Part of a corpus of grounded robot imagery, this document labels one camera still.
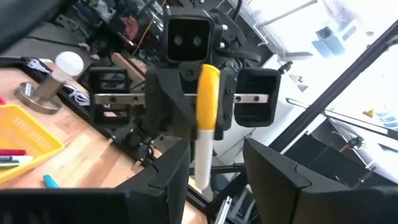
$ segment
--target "camera lens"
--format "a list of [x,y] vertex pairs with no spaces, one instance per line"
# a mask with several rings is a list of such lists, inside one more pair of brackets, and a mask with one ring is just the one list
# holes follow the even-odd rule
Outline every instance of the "camera lens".
[[193,44],[194,44],[195,46],[199,47],[200,44],[201,44],[201,38],[200,38],[200,37],[194,37],[194,38],[193,38]]
[[181,46],[182,45],[182,37],[179,35],[176,35],[174,37],[174,44],[177,46]]

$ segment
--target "marker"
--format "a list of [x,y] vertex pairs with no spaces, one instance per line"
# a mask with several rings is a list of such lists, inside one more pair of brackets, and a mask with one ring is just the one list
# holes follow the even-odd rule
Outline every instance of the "marker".
[[5,105],[5,104],[6,104],[6,101],[0,97],[0,105]]
[[17,161],[19,164],[32,162],[33,156],[0,156],[0,162]]
[[0,156],[24,156],[26,150],[23,149],[0,149]]
[[0,162],[0,168],[13,168],[19,166],[18,161]]
[[195,141],[195,181],[200,190],[205,189],[210,181],[219,90],[220,71],[212,65],[204,64],[198,82],[196,111],[198,136]]
[[48,174],[43,176],[43,181],[44,181],[44,185],[46,186],[46,188],[50,188],[50,189],[58,189],[59,188],[59,186],[55,182],[55,180]]

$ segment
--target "white ball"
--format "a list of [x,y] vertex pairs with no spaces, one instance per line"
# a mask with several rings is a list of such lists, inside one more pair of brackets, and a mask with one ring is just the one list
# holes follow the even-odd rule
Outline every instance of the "white ball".
[[84,69],[83,59],[75,52],[62,52],[55,59],[56,66],[71,77],[79,75]]

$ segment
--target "plastic basket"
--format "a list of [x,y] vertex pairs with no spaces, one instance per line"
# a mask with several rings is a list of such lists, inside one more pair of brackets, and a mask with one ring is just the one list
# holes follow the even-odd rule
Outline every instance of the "plastic basket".
[[0,149],[25,149],[33,161],[0,169],[0,183],[37,167],[64,148],[62,142],[19,105],[0,106]]

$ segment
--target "blue pen cap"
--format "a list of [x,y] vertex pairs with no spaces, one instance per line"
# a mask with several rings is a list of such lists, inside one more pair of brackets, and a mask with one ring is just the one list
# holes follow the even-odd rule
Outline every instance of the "blue pen cap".
[[43,176],[43,181],[44,181],[44,184],[45,184],[45,186],[47,187],[47,188],[50,188],[50,189],[57,189],[57,188],[59,188],[59,186],[58,186],[58,184],[55,182],[55,180],[50,176],[50,175],[44,175]]

